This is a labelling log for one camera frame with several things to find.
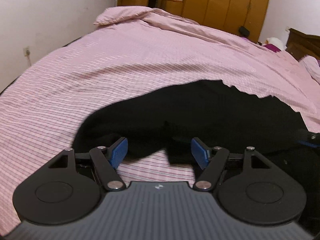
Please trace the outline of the black knit cardigan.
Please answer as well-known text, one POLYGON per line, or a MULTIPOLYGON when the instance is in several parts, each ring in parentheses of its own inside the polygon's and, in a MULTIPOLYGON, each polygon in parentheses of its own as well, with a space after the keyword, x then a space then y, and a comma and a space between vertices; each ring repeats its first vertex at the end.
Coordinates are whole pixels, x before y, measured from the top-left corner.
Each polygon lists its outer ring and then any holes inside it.
POLYGON ((259 98, 221 81, 200 80, 155 90, 90 114, 72 146, 87 152, 121 137, 131 158, 165 149, 171 163, 193 164, 191 140, 230 151, 255 147, 286 170, 319 170, 319 148, 300 144, 302 116, 274 96, 259 98))

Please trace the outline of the pink pillow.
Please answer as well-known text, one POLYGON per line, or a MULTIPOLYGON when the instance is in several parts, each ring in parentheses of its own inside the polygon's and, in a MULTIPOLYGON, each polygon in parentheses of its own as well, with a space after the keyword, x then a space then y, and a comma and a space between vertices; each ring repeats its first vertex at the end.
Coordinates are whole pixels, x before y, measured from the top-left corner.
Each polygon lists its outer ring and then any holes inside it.
POLYGON ((299 64, 303 66, 307 72, 310 74, 310 76, 318 83, 320 84, 320 66, 319 66, 319 60, 317 60, 315 57, 307 55, 303 57, 299 64))

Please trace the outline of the dark wooden headboard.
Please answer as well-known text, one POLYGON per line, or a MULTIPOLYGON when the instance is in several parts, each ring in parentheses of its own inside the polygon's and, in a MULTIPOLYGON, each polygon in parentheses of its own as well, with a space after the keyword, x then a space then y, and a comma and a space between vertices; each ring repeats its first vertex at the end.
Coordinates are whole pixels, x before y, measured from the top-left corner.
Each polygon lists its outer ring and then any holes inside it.
POLYGON ((305 34, 296 29, 289 29, 289 38, 286 43, 286 51, 297 61, 305 56, 313 56, 320 59, 320 36, 305 34))

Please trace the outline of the purple cloth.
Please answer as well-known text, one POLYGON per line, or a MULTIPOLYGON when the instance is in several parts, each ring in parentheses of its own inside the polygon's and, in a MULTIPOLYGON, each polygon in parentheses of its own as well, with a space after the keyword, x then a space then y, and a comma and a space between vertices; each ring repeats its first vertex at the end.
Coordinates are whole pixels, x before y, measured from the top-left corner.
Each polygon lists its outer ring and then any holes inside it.
POLYGON ((274 44, 263 44, 262 45, 264 48, 267 48, 268 50, 273 51, 274 53, 278 53, 281 51, 281 49, 279 49, 277 46, 275 46, 274 44))

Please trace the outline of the pink checked bed cover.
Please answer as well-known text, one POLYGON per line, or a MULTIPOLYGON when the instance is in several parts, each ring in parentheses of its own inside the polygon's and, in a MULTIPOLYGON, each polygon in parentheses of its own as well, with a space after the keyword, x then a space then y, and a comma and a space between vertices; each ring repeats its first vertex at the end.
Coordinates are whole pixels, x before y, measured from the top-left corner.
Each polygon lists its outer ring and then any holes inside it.
POLYGON ((19 183, 71 145, 93 111, 200 79, 273 95, 319 131, 319 84, 289 53, 147 7, 112 7, 97 30, 28 68, 1 94, 1 234, 19 222, 19 183))

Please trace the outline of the small black bag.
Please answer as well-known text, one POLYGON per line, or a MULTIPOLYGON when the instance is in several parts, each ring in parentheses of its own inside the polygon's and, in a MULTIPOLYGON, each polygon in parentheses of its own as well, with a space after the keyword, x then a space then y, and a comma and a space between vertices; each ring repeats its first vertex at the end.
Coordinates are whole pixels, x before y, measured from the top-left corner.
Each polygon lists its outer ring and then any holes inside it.
POLYGON ((242 37, 245 37, 245 38, 248 38, 250 35, 250 31, 244 26, 240 26, 238 29, 238 32, 242 37))

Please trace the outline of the wall power socket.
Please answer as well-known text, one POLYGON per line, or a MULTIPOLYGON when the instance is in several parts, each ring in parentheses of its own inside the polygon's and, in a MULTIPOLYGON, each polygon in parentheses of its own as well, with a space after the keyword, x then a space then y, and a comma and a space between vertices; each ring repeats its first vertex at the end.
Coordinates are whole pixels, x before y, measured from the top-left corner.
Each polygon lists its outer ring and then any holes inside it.
POLYGON ((29 47, 24 47, 23 48, 23 53, 25 57, 29 57, 30 56, 30 49, 29 47))

